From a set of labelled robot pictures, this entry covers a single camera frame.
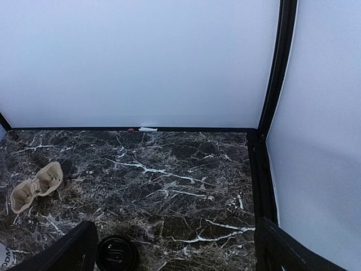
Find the black round object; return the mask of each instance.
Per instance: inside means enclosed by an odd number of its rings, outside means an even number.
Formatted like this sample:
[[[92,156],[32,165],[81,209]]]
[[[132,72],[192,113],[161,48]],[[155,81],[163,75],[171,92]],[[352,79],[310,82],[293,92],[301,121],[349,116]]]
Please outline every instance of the black round object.
[[[132,271],[138,261],[138,250],[126,237],[112,235],[98,244],[96,265],[101,271]]]

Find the beige egg carton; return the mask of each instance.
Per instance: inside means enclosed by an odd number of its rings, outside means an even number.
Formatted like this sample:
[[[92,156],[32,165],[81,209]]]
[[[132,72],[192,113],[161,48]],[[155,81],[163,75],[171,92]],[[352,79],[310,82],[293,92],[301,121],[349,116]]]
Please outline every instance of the beige egg carton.
[[[32,180],[17,185],[11,193],[11,209],[21,213],[35,205],[37,196],[52,196],[56,189],[64,187],[63,171],[59,162],[51,162],[36,174]]]

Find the white cup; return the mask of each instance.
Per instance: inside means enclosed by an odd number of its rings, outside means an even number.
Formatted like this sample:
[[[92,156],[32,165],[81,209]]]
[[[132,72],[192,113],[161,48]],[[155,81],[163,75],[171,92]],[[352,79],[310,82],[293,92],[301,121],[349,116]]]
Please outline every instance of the white cup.
[[[14,262],[12,250],[0,243],[0,266],[10,267]]]

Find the black disc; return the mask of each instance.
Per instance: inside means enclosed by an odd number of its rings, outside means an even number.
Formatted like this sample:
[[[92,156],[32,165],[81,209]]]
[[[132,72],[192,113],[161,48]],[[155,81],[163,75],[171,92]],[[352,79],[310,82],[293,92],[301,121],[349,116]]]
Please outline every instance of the black disc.
[[[96,265],[101,271],[132,271],[138,261],[137,248],[123,236],[108,236],[98,244]]]

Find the black marble surface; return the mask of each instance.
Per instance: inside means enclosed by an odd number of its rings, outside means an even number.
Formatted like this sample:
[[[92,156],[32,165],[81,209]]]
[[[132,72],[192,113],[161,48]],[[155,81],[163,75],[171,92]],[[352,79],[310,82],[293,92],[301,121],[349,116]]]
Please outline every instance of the black marble surface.
[[[65,188],[13,214],[12,189],[56,160]],[[12,132],[0,143],[0,202],[0,242],[18,263],[91,220],[99,239],[129,236],[138,270],[255,267],[245,133]]]

